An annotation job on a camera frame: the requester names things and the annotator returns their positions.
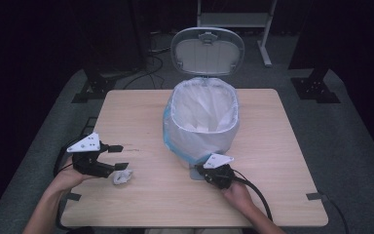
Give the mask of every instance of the black stand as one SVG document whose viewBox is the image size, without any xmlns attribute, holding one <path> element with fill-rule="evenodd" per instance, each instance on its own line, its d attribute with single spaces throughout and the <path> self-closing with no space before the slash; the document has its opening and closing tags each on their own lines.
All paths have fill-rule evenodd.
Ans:
<svg viewBox="0 0 374 234">
<path fill-rule="evenodd" d="M 308 78 L 291 78 L 299 98 L 315 99 L 317 103 L 340 103 L 338 97 L 323 82 L 328 69 L 327 66 L 319 67 Z"/>
<path fill-rule="evenodd" d="M 89 99 L 105 99 L 107 93 L 114 89 L 116 80 L 102 77 L 94 67 L 84 68 L 87 82 L 79 94 L 72 99 L 72 103 L 86 103 Z"/>
</svg>

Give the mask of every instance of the gray lid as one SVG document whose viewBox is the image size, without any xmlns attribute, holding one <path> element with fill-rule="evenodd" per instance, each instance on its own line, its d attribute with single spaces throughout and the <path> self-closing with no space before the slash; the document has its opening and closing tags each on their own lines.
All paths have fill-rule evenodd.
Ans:
<svg viewBox="0 0 374 234">
<path fill-rule="evenodd" d="M 174 66 L 195 75 L 230 75 L 244 57 L 242 38 L 227 29 L 191 27 L 178 32 L 171 41 Z"/>
</svg>

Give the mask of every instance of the wooden tabletop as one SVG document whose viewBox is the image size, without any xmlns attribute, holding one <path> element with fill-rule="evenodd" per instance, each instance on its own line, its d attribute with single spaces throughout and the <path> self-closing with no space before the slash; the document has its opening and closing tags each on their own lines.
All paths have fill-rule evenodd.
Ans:
<svg viewBox="0 0 374 234">
<path fill-rule="evenodd" d="M 237 90 L 240 129 L 231 149 L 231 167 L 254 183 L 266 198 L 278 226 L 323 226 L 320 200 L 306 194 L 316 187 L 275 90 Z M 109 227 L 245 227 L 250 223 L 231 208 L 220 191 L 192 180 L 188 169 L 163 143 L 163 112 L 171 90 L 111 91 L 95 131 L 103 143 L 121 144 L 121 153 L 103 153 L 98 161 L 130 163 L 129 182 L 109 178 L 84 181 L 72 192 L 61 223 Z M 257 194 L 254 203 L 264 212 Z"/>
</svg>

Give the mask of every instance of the white stand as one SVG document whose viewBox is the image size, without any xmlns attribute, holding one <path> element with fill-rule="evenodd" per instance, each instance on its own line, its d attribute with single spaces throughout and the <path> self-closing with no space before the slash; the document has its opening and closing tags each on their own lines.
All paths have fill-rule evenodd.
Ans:
<svg viewBox="0 0 374 234">
<path fill-rule="evenodd" d="M 202 0 L 198 0 L 197 26 L 265 28 L 263 39 L 257 41 L 257 45 L 265 66 L 271 67 L 272 62 L 265 46 L 277 3 L 278 0 L 272 0 L 272 5 L 268 13 L 202 13 Z"/>
</svg>

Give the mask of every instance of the white plastic bag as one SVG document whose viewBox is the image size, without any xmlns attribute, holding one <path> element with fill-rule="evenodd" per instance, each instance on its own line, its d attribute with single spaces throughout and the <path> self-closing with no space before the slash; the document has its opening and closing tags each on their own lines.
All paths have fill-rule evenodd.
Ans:
<svg viewBox="0 0 374 234">
<path fill-rule="evenodd" d="M 218 78 L 178 84 L 164 111 L 163 138 L 169 150 L 191 165 L 230 149 L 239 129 L 236 90 Z"/>
</svg>

